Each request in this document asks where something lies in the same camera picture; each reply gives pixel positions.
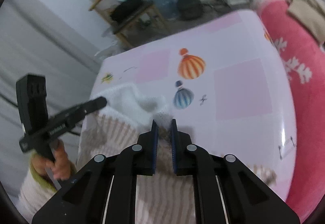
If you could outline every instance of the green cuff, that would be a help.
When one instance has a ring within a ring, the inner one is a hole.
[[[29,169],[30,169],[30,173],[33,177],[33,179],[40,184],[40,186],[44,189],[49,189],[53,192],[56,192],[56,188],[54,187],[53,183],[52,182],[49,182],[47,180],[45,180],[43,177],[41,177],[35,170],[35,168],[33,167],[32,163],[31,163],[31,160],[32,158],[36,155],[36,152],[34,152],[31,156],[30,156],[30,162],[29,162]],[[70,168],[71,168],[71,174],[70,174],[70,177],[72,175],[75,175],[77,173],[77,169],[75,167],[75,165],[70,162]]]

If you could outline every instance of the pink bedding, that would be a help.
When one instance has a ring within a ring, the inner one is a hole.
[[[297,154],[287,204],[303,222],[325,193],[325,53],[286,0],[257,0],[257,13],[283,60],[295,104]]]

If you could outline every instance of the wooden chair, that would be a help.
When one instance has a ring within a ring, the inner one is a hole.
[[[89,8],[89,11],[95,9],[96,12],[113,27],[113,33],[120,39],[121,42],[123,42],[129,48],[132,48],[133,46],[128,42],[122,31],[132,26],[145,13],[150,17],[150,20],[156,27],[158,27],[158,23],[155,17],[157,17],[163,24],[163,26],[169,31],[167,22],[160,14],[152,0],[144,0],[143,4],[135,12],[133,12],[130,16],[128,16],[119,24],[111,19],[111,14],[116,7],[100,10],[97,7],[100,1],[102,0],[94,0],[93,4]]]

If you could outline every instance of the silver screw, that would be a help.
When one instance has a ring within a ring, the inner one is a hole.
[[[132,150],[134,151],[140,151],[142,150],[142,146],[140,144],[136,144],[132,146]]]
[[[194,144],[190,144],[186,147],[189,151],[195,151],[197,148]]]
[[[94,160],[95,160],[95,162],[101,162],[101,161],[104,160],[104,158],[105,157],[103,155],[98,154],[98,155],[95,156]]]
[[[234,162],[236,160],[236,157],[233,156],[232,154],[229,154],[225,157],[225,159],[228,161],[228,162]]]

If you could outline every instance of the person's sleeve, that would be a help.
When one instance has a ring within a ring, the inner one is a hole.
[[[71,175],[76,173],[71,163]],[[21,215],[31,223],[35,213],[55,194],[56,189],[51,182],[42,178],[30,162],[27,176],[22,184],[19,200],[16,205]]]

